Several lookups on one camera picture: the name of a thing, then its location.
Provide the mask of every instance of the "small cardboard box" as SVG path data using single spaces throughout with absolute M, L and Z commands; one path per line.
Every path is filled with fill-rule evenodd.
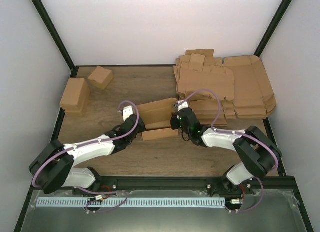
M 142 139 L 153 140 L 178 135 L 178 130 L 171 129 L 171 117 L 176 98 L 154 101 L 138 105 L 138 110 L 147 131 L 142 132 Z
M 101 66 L 97 66 L 96 69 L 88 77 L 92 86 L 104 90 L 109 83 L 113 80 L 114 73 L 109 69 L 104 69 Z
M 64 111 L 66 115 L 68 116 L 85 116 L 87 109 L 88 109 L 88 104 L 89 104 L 89 95 L 90 95 L 90 90 L 87 91 L 87 95 L 85 95 L 83 105 L 80 110 L 67 110 Z
M 70 115 L 84 115 L 89 101 L 90 88 L 84 78 L 70 78 L 60 106 Z

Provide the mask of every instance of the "cable tray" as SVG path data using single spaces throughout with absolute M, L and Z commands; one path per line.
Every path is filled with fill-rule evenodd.
M 124 198 L 107 198 L 102 202 L 92 202 L 89 207 L 114 207 L 121 203 Z M 84 207 L 88 198 L 84 197 L 38 197 L 37 207 Z M 128 198 L 121 207 L 202 207 L 224 208 L 225 198 L 216 197 L 176 197 L 176 198 Z

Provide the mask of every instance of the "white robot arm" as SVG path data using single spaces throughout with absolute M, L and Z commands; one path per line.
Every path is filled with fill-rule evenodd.
M 75 166 L 92 158 L 108 156 L 125 149 L 137 133 L 146 129 L 143 120 L 139 118 L 136 128 L 128 134 L 137 121 L 131 106 L 123 109 L 123 119 L 124 122 L 121 125 L 88 141 L 64 145 L 58 140 L 50 142 L 29 167 L 30 172 L 36 177 L 34 178 L 36 183 L 46 194 L 61 187 L 70 186 L 96 190 L 100 186 L 97 180 L 100 175 L 97 171 L 91 167 L 76 168 Z M 112 140 L 124 134 L 128 135 Z M 61 152 L 65 153 L 52 160 Z

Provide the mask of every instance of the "stack of flattened cardboard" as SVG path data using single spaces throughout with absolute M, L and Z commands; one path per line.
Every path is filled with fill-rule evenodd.
M 214 58 L 214 50 L 187 50 L 174 66 L 176 91 L 181 99 L 192 92 L 205 88 L 214 91 L 221 101 L 234 99 L 233 72 L 223 66 L 222 58 Z M 218 114 L 218 101 L 208 91 L 201 91 L 189 100 L 189 106 L 203 124 L 211 124 Z M 226 125 L 223 111 L 216 125 Z
M 266 118 L 276 107 L 276 99 L 265 67 L 257 56 L 214 58 L 214 50 L 186 50 L 173 67 L 176 91 L 181 99 L 206 88 L 214 91 L 222 103 L 217 125 L 226 119 Z M 207 124 L 218 113 L 218 102 L 207 91 L 189 100 L 197 117 Z
M 233 108 L 239 118 L 266 118 L 276 107 L 276 98 L 265 67 L 257 56 L 227 57 L 224 65 L 234 74 Z

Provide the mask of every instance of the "open cardboard box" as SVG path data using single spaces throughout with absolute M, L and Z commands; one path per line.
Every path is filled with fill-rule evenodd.
M 142 132 L 144 141 L 177 136 L 179 134 L 178 129 L 171 129 L 170 123 L 172 113 L 175 111 L 174 104 L 177 101 L 176 98 L 168 98 L 137 106 L 147 129 Z

